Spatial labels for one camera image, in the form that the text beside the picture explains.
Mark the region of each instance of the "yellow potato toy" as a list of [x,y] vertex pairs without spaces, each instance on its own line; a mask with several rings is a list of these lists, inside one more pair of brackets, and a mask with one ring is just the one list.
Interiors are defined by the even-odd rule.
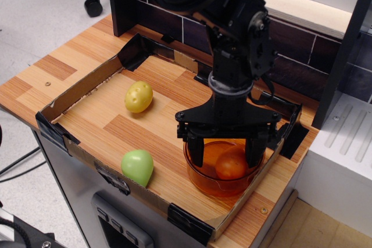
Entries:
[[147,82],[137,81],[126,93],[126,108],[132,113],[141,113],[151,104],[152,95],[152,88]]

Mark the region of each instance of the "chair wheel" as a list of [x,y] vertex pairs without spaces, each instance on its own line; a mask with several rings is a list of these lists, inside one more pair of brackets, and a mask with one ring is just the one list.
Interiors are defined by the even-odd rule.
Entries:
[[84,7],[90,17],[98,17],[103,11],[99,0],[86,0]]

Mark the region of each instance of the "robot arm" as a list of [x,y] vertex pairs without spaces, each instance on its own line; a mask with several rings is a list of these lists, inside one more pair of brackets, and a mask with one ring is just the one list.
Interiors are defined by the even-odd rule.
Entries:
[[278,113],[247,103],[254,80],[274,66],[270,20],[264,0],[154,0],[160,7],[189,15],[210,29],[213,94],[205,104],[176,114],[177,135],[188,143],[196,166],[203,164],[205,138],[246,139],[246,160],[259,164],[267,143],[276,136]]

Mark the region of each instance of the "tile backsplash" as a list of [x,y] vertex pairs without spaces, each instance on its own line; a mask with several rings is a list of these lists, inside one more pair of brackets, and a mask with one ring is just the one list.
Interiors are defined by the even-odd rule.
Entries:
[[[165,11],[151,0],[136,0],[135,8],[139,24],[210,53],[205,26]],[[278,51],[276,65],[268,72],[271,80],[320,100],[341,40],[274,17],[270,36]]]

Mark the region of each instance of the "transparent orange bowl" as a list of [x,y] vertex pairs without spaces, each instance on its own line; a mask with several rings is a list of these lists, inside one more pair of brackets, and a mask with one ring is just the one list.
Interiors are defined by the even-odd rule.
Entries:
[[221,179],[216,172],[216,161],[223,152],[233,147],[240,145],[245,148],[245,140],[243,139],[205,139],[203,166],[197,167],[192,161],[188,151],[187,143],[184,144],[184,155],[187,162],[187,171],[190,180],[203,193],[226,197],[233,196],[243,192],[252,182],[254,176],[259,171],[262,161],[253,168],[248,168],[245,175],[237,179]]

